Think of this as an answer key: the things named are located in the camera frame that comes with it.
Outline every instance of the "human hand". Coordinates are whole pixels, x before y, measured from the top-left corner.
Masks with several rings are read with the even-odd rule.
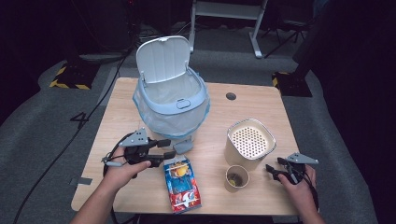
[[[125,147],[118,147],[113,154],[113,158],[119,157],[112,161],[124,164],[126,162],[125,158],[122,156],[124,150]],[[121,167],[109,166],[101,184],[105,185],[109,189],[118,191],[120,188],[124,187],[134,175],[146,170],[150,165],[150,161],[142,161],[134,165],[127,163]]]
[[[312,185],[315,188],[317,183],[316,171],[311,166],[306,165],[305,172],[309,176]],[[297,210],[299,210],[300,214],[306,213],[308,211],[317,212],[311,189],[309,188],[309,185],[308,183],[306,183],[305,180],[302,180],[297,185],[293,185],[284,175],[278,175],[278,177],[280,182],[288,192],[291,202],[294,204]]]

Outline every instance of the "perforated basket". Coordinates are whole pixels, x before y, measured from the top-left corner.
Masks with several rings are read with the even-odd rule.
[[[253,169],[276,148],[276,140],[256,119],[236,122],[228,129],[225,158],[230,165]]]

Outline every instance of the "white lid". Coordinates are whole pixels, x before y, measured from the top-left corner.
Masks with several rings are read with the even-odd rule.
[[[162,82],[186,73],[190,43],[180,35],[150,40],[137,50],[137,69],[146,83]]]

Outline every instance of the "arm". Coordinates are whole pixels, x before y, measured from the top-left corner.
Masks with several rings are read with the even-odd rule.
[[[124,148],[119,147],[114,157],[123,155]],[[114,161],[125,162],[123,157]],[[85,202],[70,223],[105,223],[117,192],[125,186],[135,174],[150,167],[150,161],[142,161],[135,165],[125,164],[121,167],[108,167],[107,173],[98,188]]]
[[[308,174],[315,188],[316,187],[315,170],[309,165],[306,165],[305,169],[306,169],[306,173]],[[325,223],[323,218],[318,213],[317,208],[315,207],[315,202],[312,197],[311,190],[308,184],[304,180],[297,185],[292,185],[284,175],[279,175],[278,177],[280,179],[280,182],[288,192],[291,202],[297,208],[304,224]]]

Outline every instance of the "chair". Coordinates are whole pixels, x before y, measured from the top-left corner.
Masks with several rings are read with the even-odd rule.
[[[279,34],[277,29],[285,31],[294,31],[292,35],[286,38],[279,45],[270,50],[264,58],[267,58],[280,47],[285,45],[290,39],[294,38],[294,43],[297,42],[298,36],[300,35],[304,39],[304,31],[309,31],[314,23],[313,17],[313,0],[283,0],[277,3],[277,24],[276,24],[276,35],[279,41]]]

